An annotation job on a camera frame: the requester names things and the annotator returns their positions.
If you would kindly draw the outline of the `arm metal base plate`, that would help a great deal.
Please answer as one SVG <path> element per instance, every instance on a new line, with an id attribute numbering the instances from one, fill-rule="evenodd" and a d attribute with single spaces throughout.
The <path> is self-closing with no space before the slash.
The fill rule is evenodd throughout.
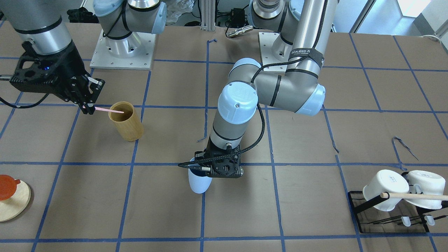
<path id="1" fill-rule="evenodd" d="M 99 40 L 90 67 L 112 70 L 150 70 L 152 68 L 156 35 L 133 32 L 122 40 L 103 37 Z"/>
<path id="2" fill-rule="evenodd" d="M 262 65 L 288 62 L 292 45 L 284 42 L 280 33 L 259 32 Z"/>

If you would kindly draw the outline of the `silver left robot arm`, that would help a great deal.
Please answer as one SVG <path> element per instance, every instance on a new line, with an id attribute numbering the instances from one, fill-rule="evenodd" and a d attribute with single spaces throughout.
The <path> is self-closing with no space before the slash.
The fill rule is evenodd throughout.
<path id="1" fill-rule="evenodd" d="M 278 66 L 284 75 L 266 72 L 268 64 L 239 59 L 228 75 L 219 98 L 208 143 L 192 161 L 178 164 L 190 176 L 239 178 L 241 154 L 262 139 L 265 120 L 260 105 L 307 116 L 316 115 L 325 99 L 318 84 L 337 0 L 306 0 L 292 49 Z"/>

